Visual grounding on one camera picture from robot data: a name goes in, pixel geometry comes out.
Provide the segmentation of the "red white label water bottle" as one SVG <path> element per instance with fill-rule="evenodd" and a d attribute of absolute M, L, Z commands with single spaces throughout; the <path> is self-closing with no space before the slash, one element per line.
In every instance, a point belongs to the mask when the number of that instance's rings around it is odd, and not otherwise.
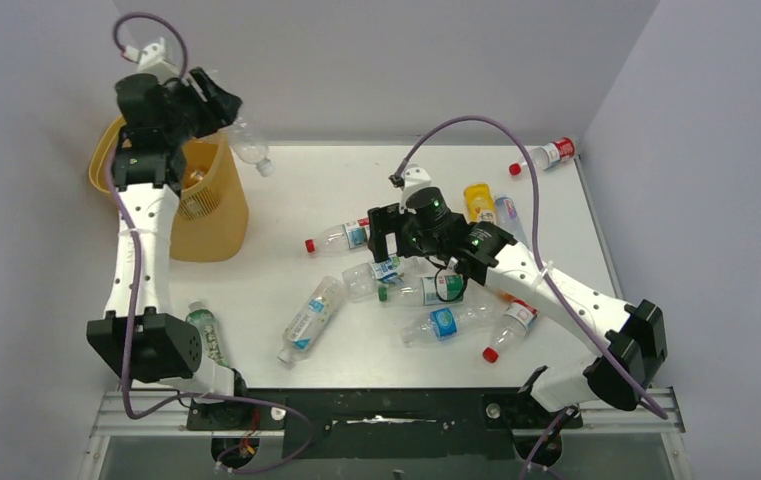
<path fill-rule="evenodd" d="M 369 219 L 364 217 L 328 228 L 304 244 L 309 254 L 344 254 L 365 247 L 369 236 Z"/>

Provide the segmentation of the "clear unlabelled bottle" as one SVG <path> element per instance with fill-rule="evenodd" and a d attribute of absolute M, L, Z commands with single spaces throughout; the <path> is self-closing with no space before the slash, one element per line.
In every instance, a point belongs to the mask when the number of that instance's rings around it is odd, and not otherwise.
<path fill-rule="evenodd" d="M 268 142 L 247 113 L 239 112 L 234 123 L 225 128 L 225 135 L 231 150 L 239 160 L 253 165 L 262 177 L 269 177 L 274 173 Z"/>

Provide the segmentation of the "blue white label crushed bottle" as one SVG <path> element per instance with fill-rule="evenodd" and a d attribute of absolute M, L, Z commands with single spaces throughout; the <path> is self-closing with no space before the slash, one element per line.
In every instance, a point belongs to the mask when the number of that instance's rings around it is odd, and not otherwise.
<path fill-rule="evenodd" d="M 403 285 L 420 270 L 416 258 L 391 255 L 382 262 L 371 261 L 349 267 L 341 277 L 348 299 L 359 301 L 375 295 L 381 286 L 391 289 Z"/>

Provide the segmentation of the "red label tea bottle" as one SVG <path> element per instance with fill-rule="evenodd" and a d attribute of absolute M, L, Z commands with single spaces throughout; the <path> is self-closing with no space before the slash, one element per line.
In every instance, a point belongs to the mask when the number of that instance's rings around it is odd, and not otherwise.
<path fill-rule="evenodd" d="M 194 195 L 208 183 L 208 170 L 200 166 L 189 167 L 182 178 L 182 194 Z"/>

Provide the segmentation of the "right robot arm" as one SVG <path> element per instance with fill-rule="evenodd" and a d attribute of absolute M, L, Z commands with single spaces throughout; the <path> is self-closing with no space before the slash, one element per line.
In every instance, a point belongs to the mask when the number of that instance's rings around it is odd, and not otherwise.
<path fill-rule="evenodd" d="M 541 427 L 559 410 L 600 400 L 633 411 L 667 415 L 648 385 L 666 359 L 663 314 L 654 303 L 632 305 L 593 289 L 544 261 L 489 221 L 470 222 L 447 206 L 437 187 L 425 187 L 404 204 L 368 210 L 368 248 L 375 260 L 388 255 L 392 235 L 404 257 L 433 257 L 483 287 L 524 301 L 587 348 L 567 366 L 542 366 L 524 384 L 520 417 Z"/>

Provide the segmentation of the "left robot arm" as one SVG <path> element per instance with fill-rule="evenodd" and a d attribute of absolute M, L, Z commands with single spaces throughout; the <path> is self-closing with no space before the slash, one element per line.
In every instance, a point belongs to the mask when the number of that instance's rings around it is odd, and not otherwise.
<path fill-rule="evenodd" d="M 236 119 L 241 99 L 201 68 L 181 80 L 137 73 L 115 85 L 125 121 L 104 176 L 119 213 L 116 265 L 89 345 L 118 375 L 203 397 L 234 394 L 238 373 L 209 358 L 200 332 L 170 300 L 170 237 L 187 161 L 184 146 Z"/>

